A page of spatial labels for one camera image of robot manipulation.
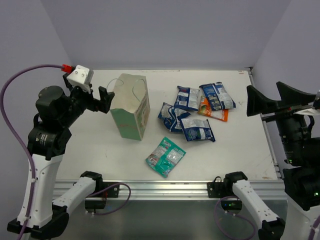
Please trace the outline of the green snack packet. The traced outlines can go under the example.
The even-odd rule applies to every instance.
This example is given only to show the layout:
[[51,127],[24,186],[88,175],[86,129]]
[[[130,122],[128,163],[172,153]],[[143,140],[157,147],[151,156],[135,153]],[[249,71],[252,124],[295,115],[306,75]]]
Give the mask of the green snack packet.
[[186,152],[169,138],[164,137],[155,150],[145,159],[147,165],[163,178],[184,158]]

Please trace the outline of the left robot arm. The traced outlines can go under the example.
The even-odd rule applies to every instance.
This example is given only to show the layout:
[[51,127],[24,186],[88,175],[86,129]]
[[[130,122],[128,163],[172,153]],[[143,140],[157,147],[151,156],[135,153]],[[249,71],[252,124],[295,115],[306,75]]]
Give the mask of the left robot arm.
[[[2,87],[0,92],[0,111],[2,117],[10,131],[18,140],[25,151],[29,161],[29,172],[27,189],[19,215],[7,225],[7,230],[19,234],[21,240],[24,234],[38,240],[46,240],[59,237],[68,224],[71,213],[85,198],[92,198],[99,195],[106,196],[109,189],[118,186],[128,188],[128,197],[123,205],[109,212],[92,212],[93,215],[104,216],[114,213],[124,207],[130,197],[132,190],[124,182],[115,182],[104,188],[103,177],[101,174],[85,171],[79,180],[64,193],[61,197],[52,200],[54,185],[60,164],[66,151],[66,146],[72,134],[70,126],[84,113],[85,110],[92,112],[102,112],[107,114],[113,99],[114,92],[108,92],[108,87],[98,88],[100,99],[93,96],[92,77],[94,71],[90,69],[73,68],[61,69],[65,86],[69,89],[70,95],[67,96],[64,90],[56,85],[44,88],[39,92],[36,107],[38,113],[33,119],[33,129],[28,135],[28,145],[13,128],[4,107],[4,95],[9,84],[20,75],[46,67],[63,67],[58,65],[39,65],[25,69],[13,75]],[[167,137],[157,146],[155,151],[146,158],[147,164],[159,170],[159,174],[167,177],[168,173],[183,159],[186,152]],[[230,198],[237,198],[249,210],[255,218],[260,240],[289,240],[285,239],[285,221],[277,214],[267,209],[267,205],[255,191],[245,192],[244,187],[251,187],[248,178],[241,171],[232,172],[225,175],[223,182],[226,184],[230,180],[231,190],[229,195],[222,197],[215,206],[221,201]]]

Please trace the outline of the orange snack packet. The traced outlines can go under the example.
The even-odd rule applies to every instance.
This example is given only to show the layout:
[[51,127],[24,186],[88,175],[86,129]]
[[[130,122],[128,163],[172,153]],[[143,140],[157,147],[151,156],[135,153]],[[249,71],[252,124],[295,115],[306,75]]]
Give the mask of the orange snack packet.
[[220,120],[222,122],[227,122],[229,110],[228,109],[212,110],[208,100],[204,96],[202,96],[200,98],[200,104],[199,104],[197,114],[205,117],[210,117],[216,120]]

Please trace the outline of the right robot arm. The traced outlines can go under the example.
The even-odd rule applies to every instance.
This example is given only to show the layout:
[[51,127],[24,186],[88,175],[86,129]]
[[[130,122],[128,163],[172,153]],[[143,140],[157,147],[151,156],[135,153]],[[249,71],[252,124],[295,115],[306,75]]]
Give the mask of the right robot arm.
[[320,139],[312,135],[320,113],[320,95],[277,82],[280,98],[266,97],[254,86],[247,90],[247,116],[274,122],[288,168],[281,181],[258,194],[241,171],[225,175],[222,189],[239,199],[254,221],[261,240],[317,240],[320,237]]

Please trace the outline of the green paper gift bag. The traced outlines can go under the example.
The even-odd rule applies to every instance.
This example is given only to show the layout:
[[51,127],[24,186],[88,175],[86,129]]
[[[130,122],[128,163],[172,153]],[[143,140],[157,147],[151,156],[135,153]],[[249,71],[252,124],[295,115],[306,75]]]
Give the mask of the green paper gift bag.
[[113,93],[110,112],[120,136],[141,141],[151,110],[147,78],[122,73],[115,79]]

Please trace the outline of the blue white snack packet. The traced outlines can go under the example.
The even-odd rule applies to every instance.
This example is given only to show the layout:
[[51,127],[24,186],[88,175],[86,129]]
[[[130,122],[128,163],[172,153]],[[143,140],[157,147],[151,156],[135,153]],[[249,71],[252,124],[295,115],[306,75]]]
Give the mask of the blue white snack packet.
[[164,126],[172,133],[182,133],[180,119],[188,118],[191,115],[186,110],[176,108],[166,102],[162,104],[161,110],[157,116]]
[[235,109],[236,103],[226,91],[222,82],[202,84],[203,91],[212,111]]
[[186,111],[197,111],[199,107],[200,90],[197,88],[177,86],[178,93],[174,107]]

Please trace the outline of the dark blue snack packet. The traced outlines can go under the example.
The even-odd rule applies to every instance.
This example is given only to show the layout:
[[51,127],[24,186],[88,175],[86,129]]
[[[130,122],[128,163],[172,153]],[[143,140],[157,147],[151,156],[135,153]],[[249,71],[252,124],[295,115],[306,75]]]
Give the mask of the dark blue snack packet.
[[181,118],[180,125],[187,142],[216,141],[208,120]]

